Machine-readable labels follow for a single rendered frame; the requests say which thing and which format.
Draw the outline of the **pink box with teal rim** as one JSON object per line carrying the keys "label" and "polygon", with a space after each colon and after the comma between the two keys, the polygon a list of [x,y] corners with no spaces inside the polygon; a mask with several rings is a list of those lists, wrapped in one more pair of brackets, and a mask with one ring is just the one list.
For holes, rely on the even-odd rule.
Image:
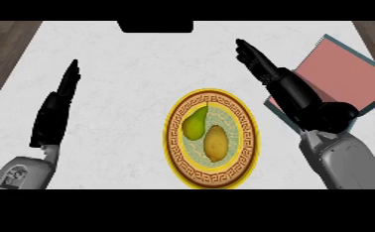
{"label": "pink box with teal rim", "polygon": [[[375,108],[375,61],[331,36],[322,37],[293,72],[314,88],[324,102],[350,103],[359,110],[359,116]],[[302,133],[305,130],[285,116],[272,96],[266,106],[297,133]]]}

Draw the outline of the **yellow patterned plate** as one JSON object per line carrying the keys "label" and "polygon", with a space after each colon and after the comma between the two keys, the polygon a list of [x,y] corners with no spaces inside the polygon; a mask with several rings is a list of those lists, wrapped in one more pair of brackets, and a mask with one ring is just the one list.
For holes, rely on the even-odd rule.
{"label": "yellow patterned plate", "polygon": [[262,150],[259,124],[241,99],[222,89],[188,93],[169,113],[163,143],[170,168],[190,186],[238,186]]}

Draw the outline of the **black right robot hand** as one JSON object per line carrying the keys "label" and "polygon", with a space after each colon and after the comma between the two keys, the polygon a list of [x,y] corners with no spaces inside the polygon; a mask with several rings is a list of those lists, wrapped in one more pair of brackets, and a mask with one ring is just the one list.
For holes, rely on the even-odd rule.
{"label": "black right robot hand", "polygon": [[278,106],[302,130],[339,134],[359,110],[348,102],[324,102],[302,77],[285,67],[277,67],[263,52],[243,39],[237,39],[238,61],[247,66],[266,87]]}

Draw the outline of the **green pear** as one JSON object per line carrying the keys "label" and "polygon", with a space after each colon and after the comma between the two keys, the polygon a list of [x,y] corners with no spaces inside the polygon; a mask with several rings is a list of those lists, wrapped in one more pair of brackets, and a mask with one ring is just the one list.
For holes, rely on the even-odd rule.
{"label": "green pear", "polygon": [[209,106],[201,107],[185,119],[182,124],[184,135],[191,141],[197,141],[206,134],[206,119]]}

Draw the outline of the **black appliance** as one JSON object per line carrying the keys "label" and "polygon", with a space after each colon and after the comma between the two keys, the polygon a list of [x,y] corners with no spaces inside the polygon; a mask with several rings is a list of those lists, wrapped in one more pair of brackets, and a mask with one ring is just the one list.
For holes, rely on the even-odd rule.
{"label": "black appliance", "polygon": [[192,21],[172,21],[172,22],[119,21],[119,25],[126,33],[191,33],[194,31]]}

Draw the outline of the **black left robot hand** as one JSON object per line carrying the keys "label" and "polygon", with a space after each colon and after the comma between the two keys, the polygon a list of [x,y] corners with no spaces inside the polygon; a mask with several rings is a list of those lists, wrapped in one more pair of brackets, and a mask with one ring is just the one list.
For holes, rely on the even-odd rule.
{"label": "black left robot hand", "polygon": [[30,142],[32,148],[63,143],[80,79],[79,61],[74,60],[64,74],[60,88],[48,95],[37,113]]}

